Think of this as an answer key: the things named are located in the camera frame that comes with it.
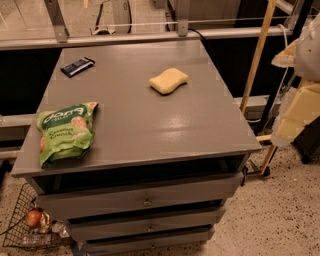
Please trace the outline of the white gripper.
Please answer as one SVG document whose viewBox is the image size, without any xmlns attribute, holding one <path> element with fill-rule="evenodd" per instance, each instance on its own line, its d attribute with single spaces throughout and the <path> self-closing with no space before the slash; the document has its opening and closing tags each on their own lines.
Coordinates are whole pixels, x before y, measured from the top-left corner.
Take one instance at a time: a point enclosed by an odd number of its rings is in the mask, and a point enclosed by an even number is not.
<svg viewBox="0 0 320 256">
<path fill-rule="evenodd" d="M 274 146 L 284 147 L 320 116 L 320 13 L 306 26 L 298 40 L 277 54 L 271 64 L 293 67 L 305 80 L 299 88 L 290 88 L 279 107 L 271 134 Z"/>
</svg>

